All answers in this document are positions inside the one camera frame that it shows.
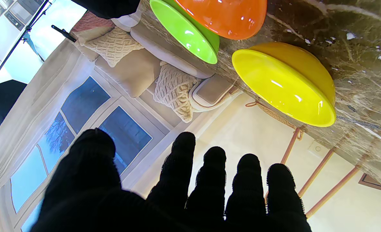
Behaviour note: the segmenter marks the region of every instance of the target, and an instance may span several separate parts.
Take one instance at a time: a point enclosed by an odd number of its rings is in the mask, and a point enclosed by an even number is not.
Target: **yellow bowl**
[[[266,43],[235,51],[232,62],[259,97],[286,115],[319,127],[335,122],[335,86],[311,53],[285,43]]]

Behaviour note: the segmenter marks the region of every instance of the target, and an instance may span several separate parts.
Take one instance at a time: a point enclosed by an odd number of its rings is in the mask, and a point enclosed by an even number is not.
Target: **white curtain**
[[[64,40],[30,81],[0,126],[0,188],[24,162],[47,131],[65,99],[90,75],[89,62],[69,40]],[[0,231],[14,231],[0,191]]]

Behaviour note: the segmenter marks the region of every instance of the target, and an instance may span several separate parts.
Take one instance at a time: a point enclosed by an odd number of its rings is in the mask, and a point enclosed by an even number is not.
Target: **brown marble surface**
[[[159,23],[148,0],[141,7],[141,21],[181,47]],[[335,82],[335,124],[328,128],[306,125],[304,131],[327,148],[336,146],[336,153],[352,164],[364,156],[361,169],[381,183],[381,1],[268,0],[267,17],[257,35],[242,41],[220,38],[218,63],[201,63],[266,104],[241,81],[231,56],[238,49],[271,41],[308,50]]]

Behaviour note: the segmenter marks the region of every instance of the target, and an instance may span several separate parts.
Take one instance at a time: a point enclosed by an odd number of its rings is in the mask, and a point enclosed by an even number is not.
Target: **finger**
[[[152,188],[147,201],[167,213],[185,208],[195,144],[195,136],[190,132],[183,132],[176,138],[171,153],[163,163],[159,182]]]
[[[206,152],[196,177],[196,187],[186,203],[189,213],[200,218],[223,220],[225,162],[226,154],[222,148],[212,147]]]
[[[244,155],[238,163],[225,215],[227,222],[245,226],[257,225],[266,216],[261,164],[254,154]]]
[[[295,191],[295,181],[291,171],[281,163],[269,167],[267,175],[269,194],[268,214],[292,212],[305,216],[302,200]]]
[[[113,163],[115,150],[112,138],[102,130],[83,132],[57,166],[46,188],[40,215],[83,192],[121,189]]]

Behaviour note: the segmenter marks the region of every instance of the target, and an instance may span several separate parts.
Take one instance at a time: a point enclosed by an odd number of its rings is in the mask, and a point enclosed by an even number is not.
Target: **window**
[[[97,72],[69,94],[47,132],[11,177],[15,217],[20,218],[16,225],[23,232],[28,232],[37,220],[41,204],[28,218],[21,217],[29,213],[26,207],[31,210],[37,204],[34,198],[42,194],[46,178],[85,129],[98,127],[111,136],[116,146],[114,163],[122,179],[152,151],[164,134],[145,116],[146,109],[140,107],[139,103],[130,103]]]
[[[23,223],[23,226],[21,226],[22,232],[30,232],[32,226],[39,218],[40,209],[42,208],[42,202],[43,201],[40,201],[40,203],[34,208],[32,213],[30,213],[29,217]]]
[[[59,113],[38,143],[49,173],[73,140],[74,135],[66,125],[61,113]]]
[[[78,134],[92,116],[110,96],[89,77],[83,85],[74,90],[66,99],[61,110],[70,126]]]
[[[20,168],[11,176],[11,197],[16,212],[47,178],[39,149],[35,147]]]
[[[121,107],[117,107],[99,127],[116,145],[114,163],[119,174],[152,139]]]

